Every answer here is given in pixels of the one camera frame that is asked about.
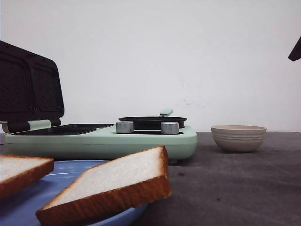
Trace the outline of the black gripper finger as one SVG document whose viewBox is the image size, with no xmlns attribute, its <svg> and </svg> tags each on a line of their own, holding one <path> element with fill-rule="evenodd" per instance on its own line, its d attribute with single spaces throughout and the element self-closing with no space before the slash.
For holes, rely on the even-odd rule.
<svg viewBox="0 0 301 226">
<path fill-rule="evenodd" d="M 288 58 L 293 62 L 301 58 L 301 37 L 298 39 Z"/>
</svg>

